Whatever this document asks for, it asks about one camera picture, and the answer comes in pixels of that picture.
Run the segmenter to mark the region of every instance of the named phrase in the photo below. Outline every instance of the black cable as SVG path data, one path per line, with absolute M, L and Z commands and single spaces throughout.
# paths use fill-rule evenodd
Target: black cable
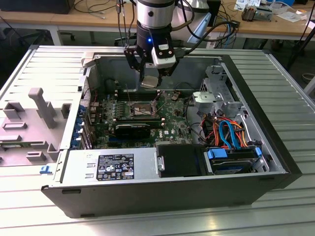
M 191 100 L 191 98 L 192 98 L 192 95 L 190 96 L 190 98 L 189 98 L 189 100 L 188 100 L 188 102 L 187 102 L 187 105 L 186 105 L 186 110 L 185 110 L 186 123 L 187 123 L 187 125 L 189 126 L 189 128 L 192 130 L 192 132 L 194 132 L 196 135 L 198 135 L 198 137 L 199 137 L 203 142 L 206 143 L 206 140 L 205 140 L 201 135 L 199 135 L 198 132 L 195 131 L 195 130 L 192 128 L 192 126 L 189 124 L 189 122 L 188 122 L 187 112 L 188 112 L 189 101 Z
M 188 82 L 180 82 L 178 83 L 175 87 L 174 87 L 174 91 L 176 90 L 176 88 L 181 85 L 181 84 L 185 84 L 185 85 L 188 85 L 189 87 L 191 87 L 193 90 L 196 90 L 190 83 Z
M 137 6 L 137 4 L 133 0 L 130 0 L 130 2 L 132 3 L 132 5 Z
M 310 14 L 310 18 L 309 18 L 309 20 L 308 20 L 308 22 L 307 22 L 307 24 L 306 24 L 306 26 L 305 26 L 304 32 L 303 32 L 303 34 L 302 34 L 300 40 L 295 44 L 295 46 L 294 46 L 293 49 L 292 49 L 292 53 L 291 53 L 291 55 L 290 55 L 290 57 L 289 57 L 289 60 L 288 60 L 287 66 L 286 66 L 287 71 L 291 68 L 292 64 L 294 63 L 294 61 L 295 61 L 296 58 L 298 57 L 297 54 L 299 54 L 300 51 L 302 51 L 302 49 L 301 49 L 301 47 L 300 47 L 300 49 L 298 49 L 298 52 L 294 53 L 294 52 L 295 52 L 295 49 L 298 48 L 298 47 L 300 46 L 301 42 L 302 42 L 302 39 L 303 39 L 304 34 L 305 34 L 305 32 L 306 32 L 306 29 L 308 28 L 309 23 L 310 23 L 310 21 L 311 21 L 314 8 L 315 8 L 315 2 L 314 2 L 314 4 L 313 4 L 312 10 L 311 10 L 311 14 Z
M 74 9 L 75 9 L 76 11 L 82 12 L 82 13 L 95 13 L 95 12 L 100 12 L 100 11 L 106 11 L 106 10 L 108 10 L 108 9 L 113 8 L 113 7 L 116 6 L 116 5 L 110 6 L 110 7 L 108 7 L 108 8 L 101 9 L 101 10 L 98 10 L 98 11 L 81 11 L 81 10 L 79 10 L 76 6 L 77 6 L 79 3 L 83 2 L 83 1 L 85 1 L 85 0 L 80 0 L 80 1 L 78 1 L 78 2 L 74 5 Z
M 120 34 L 120 40 L 122 42 L 122 46 L 124 46 L 124 42 L 123 42 L 123 36 L 122 36 L 122 32 L 120 30 L 120 18 L 119 18 L 119 13 L 117 13 L 118 16 L 118 30 L 119 30 L 119 34 Z
M 302 41 L 302 38 L 303 38 L 304 35 L 305 35 L 306 29 L 308 28 L 309 23 L 310 23 L 311 18 L 312 18 L 312 15 L 313 15 L 314 7 L 315 7 L 315 1 L 314 1 L 314 4 L 313 4 L 313 7 L 312 7 L 312 11 L 311 11 L 311 14 L 310 14 L 310 18 L 309 18 L 309 20 L 307 21 L 307 24 L 306 24 L 306 26 L 305 26 L 304 32 L 303 32 L 303 34 L 302 34 L 300 40 L 296 43 L 297 45 Z
M 212 26 L 191 49 L 185 51 L 185 54 L 188 55 L 193 50 L 195 50 L 201 44 L 201 42 L 205 39 L 205 37 L 207 37 L 208 34 L 210 34 L 216 27 L 218 27 L 220 25 L 225 25 L 225 24 L 231 24 L 233 30 L 228 35 L 224 36 L 223 38 L 220 38 L 220 39 L 209 39 L 207 42 L 217 42 L 217 41 L 221 41 L 223 39 L 229 38 L 235 32 L 235 25 L 231 21 L 219 22 L 219 23 L 215 24 L 214 26 Z
M 191 11 L 191 19 L 189 21 L 187 21 L 187 17 L 186 17 L 186 12 L 185 12 L 185 9 L 184 9 L 183 1 L 187 4 L 187 6 L 190 8 L 190 11 Z M 193 11 L 193 8 L 189 4 L 189 2 L 187 0 L 181 0 L 181 4 L 182 4 L 182 10 L 183 10 L 183 15 L 184 15 L 185 22 L 183 24 L 181 24 L 180 26 L 172 28 L 172 31 L 177 31 L 177 30 L 181 30 L 184 27 L 189 27 L 189 25 L 195 19 L 195 12 Z
M 124 20 L 124 28 L 125 28 L 125 38 L 126 38 L 126 43 L 128 41 L 128 37 L 127 37 L 127 31 L 126 31 L 126 17 L 125 17 L 125 8 L 124 8 L 124 1 L 120 0 L 122 8 L 123 8 L 123 20 Z
M 181 4 L 182 6 L 183 5 L 183 1 L 188 5 L 188 6 L 191 6 L 186 0 L 180 0 L 181 1 Z M 183 16 L 184 16 L 184 20 L 187 21 L 187 16 L 186 16 L 186 12 L 185 12 L 185 9 L 184 7 L 182 7 L 182 11 L 183 11 Z M 227 36 L 223 37 L 223 38 L 220 38 L 220 39 L 206 39 L 206 37 L 208 36 L 208 34 L 210 34 L 211 31 L 213 31 L 216 27 L 220 26 L 220 25 L 225 25 L 225 24 L 230 24 L 232 27 L 233 27 L 233 30 L 231 33 L 229 33 Z M 217 41 L 221 41 L 223 39 L 226 39 L 226 38 L 229 38 L 234 32 L 235 32 L 235 24 L 232 23 L 231 21 L 226 21 L 226 22 L 219 22 L 217 24 L 215 24 L 214 26 L 212 26 L 201 38 L 199 36 L 197 36 L 196 34 L 194 34 L 194 32 L 192 32 L 192 30 L 190 29 L 189 26 L 187 26 L 187 29 L 188 31 L 197 39 L 199 39 L 199 41 L 197 42 L 197 47 L 200 45 L 200 43 L 202 41 L 205 41 L 205 42 L 217 42 Z
M 90 6 L 90 7 L 88 7 L 88 10 L 91 11 L 91 8 L 92 8 L 92 7 L 95 7 L 95 6 L 106 5 L 107 3 L 109 3 L 109 1 L 110 1 L 110 0 L 108 0 L 106 3 L 94 4 L 94 5 Z
M 30 46 L 30 44 L 28 43 L 28 41 L 26 41 L 26 40 L 15 30 L 15 28 L 13 28 L 2 16 L 0 16 L 0 18 L 3 20 L 3 22 L 5 22 L 5 23 L 20 37 L 20 39 L 22 39 L 28 46 Z
M 129 45 L 129 38 L 130 38 L 130 35 L 131 35 L 131 27 L 132 27 L 132 24 L 134 22 L 134 5 L 132 4 L 132 20 L 131 20 L 131 23 L 130 23 L 130 26 L 129 26 L 129 29 L 128 29 L 128 40 L 127 40 L 127 44 Z

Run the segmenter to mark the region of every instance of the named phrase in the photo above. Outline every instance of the blue latch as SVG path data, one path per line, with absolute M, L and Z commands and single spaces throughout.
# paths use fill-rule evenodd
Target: blue latch
M 74 132 L 73 134 L 72 134 L 72 138 L 73 139 L 76 139 L 76 138 L 79 138 L 80 137 L 80 135 L 78 134 L 78 133 L 76 133 L 76 132 Z
M 82 127 L 81 126 L 79 126 L 79 125 L 74 125 L 74 132 L 76 132 L 76 131 L 80 131 L 82 129 Z
M 261 152 L 260 148 L 256 147 L 255 151 L 256 151 L 256 154 L 257 154 L 258 157 L 262 156 L 262 152 Z
M 222 148 L 214 148 L 207 151 L 208 158 L 227 158 L 226 151 Z
M 53 172 L 51 171 L 51 167 L 50 166 L 42 166 L 40 168 L 40 171 L 39 171 L 40 174 L 52 174 Z
M 78 147 L 79 146 L 79 142 L 77 140 L 71 140 L 70 145 L 72 147 Z
M 85 112 L 85 106 L 79 105 L 79 112 Z
M 82 124 L 82 122 L 83 122 L 83 121 L 82 121 L 81 118 L 76 118 L 76 119 L 75 119 L 75 123 L 76 123 L 76 124 Z

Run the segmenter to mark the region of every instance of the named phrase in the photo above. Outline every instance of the power supply label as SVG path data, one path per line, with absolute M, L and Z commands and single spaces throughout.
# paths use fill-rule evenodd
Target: power supply label
M 115 154 L 98 156 L 98 181 L 134 179 L 133 154 Z

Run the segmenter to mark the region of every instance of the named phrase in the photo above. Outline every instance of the motherboard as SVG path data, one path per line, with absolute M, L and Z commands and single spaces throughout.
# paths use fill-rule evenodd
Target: motherboard
M 95 100 L 90 107 L 93 149 L 191 144 L 184 100 L 166 91 L 108 94 Z

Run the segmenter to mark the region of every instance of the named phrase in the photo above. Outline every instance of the paper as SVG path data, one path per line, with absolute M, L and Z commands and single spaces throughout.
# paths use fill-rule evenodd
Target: paper
M 299 16 L 298 14 L 295 14 L 293 12 L 289 12 L 289 11 L 284 12 L 284 13 L 277 15 L 277 16 L 279 16 L 280 18 L 285 19 L 287 21 L 291 21 L 291 22 L 297 22 L 301 19 L 301 16 Z
M 246 4 L 248 6 L 259 6 L 261 0 L 236 0 L 234 10 L 244 11 Z

